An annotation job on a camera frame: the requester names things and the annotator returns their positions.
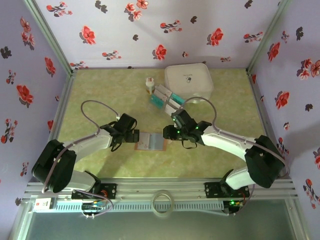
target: floral wallpaper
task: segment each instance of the floral wallpaper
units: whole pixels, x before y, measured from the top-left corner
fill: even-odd
[[[67,73],[23,1],[1,2],[0,29],[0,239],[8,239]]]
[[[312,239],[320,239],[320,39],[317,0],[292,1],[251,74],[290,166]]]
[[[279,0],[35,2],[74,69],[246,68]]]

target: glass panel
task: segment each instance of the glass panel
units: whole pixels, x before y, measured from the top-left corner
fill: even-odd
[[[292,240],[283,200],[251,201],[237,216],[173,212],[106,213],[86,219],[81,213],[35,213],[27,240]]]

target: green table surface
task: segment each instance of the green table surface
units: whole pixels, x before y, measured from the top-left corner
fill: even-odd
[[[216,106],[216,125],[226,131],[259,137],[263,128],[245,69],[210,69],[214,90],[210,100]],[[153,77],[163,84],[164,69],[84,69],[77,72],[58,140],[72,141],[94,133],[80,105],[85,100],[101,101],[118,113],[137,119],[141,132],[162,133],[173,124],[169,115],[150,103],[145,81]],[[86,103],[85,113],[100,126],[115,121],[115,114],[97,103]],[[185,109],[197,122],[211,122],[214,111],[207,102],[187,103]],[[166,151],[137,151],[134,143],[123,143],[115,152],[99,150],[75,164],[77,171],[88,170],[99,178],[112,177],[197,177],[220,178],[228,170],[244,167],[238,157],[215,147],[199,145],[184,149],[169,141]]]

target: small bottle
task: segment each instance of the small bottle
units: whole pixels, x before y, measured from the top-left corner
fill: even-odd
[[[155,92],[155,81],[152,77],[145,79],[145,86],[148,94],[152,95]]]

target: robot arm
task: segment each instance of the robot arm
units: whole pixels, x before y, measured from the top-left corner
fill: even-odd
[[[134,129],[136,125],[137,120],[124,113],[118,121],[101,126],[96,136],[84,138],[68,149],[65,148],[77,141],[62,143],[56,139],[51,140],[33,166],[32,174],[44,184],[57,156],[64,151],[49,178],[48,189],[54,193],[64,188],[92,190],[99,180],[89,172],[74,171],[75,163],[100,149],[111,147],[111,151],[114,152],[122,143],[137,143],[139,130]]]
[[[277,148],[266,136],[261,135],[254,139],[220,130],[206,121],[197,123],[184,109],[174,112],[171,118],[175,125],[168,125],[163,129],[165,139],[181,141],[182,146],[184,141],[191,141],[195,147],[197,144],[216,147],[246,162],[246,167],[232,169],[222,178],[221,187],[227,192],[252,184],[270,188],[285,166],[282,161],[269,153],[274,152],[281,157]]]

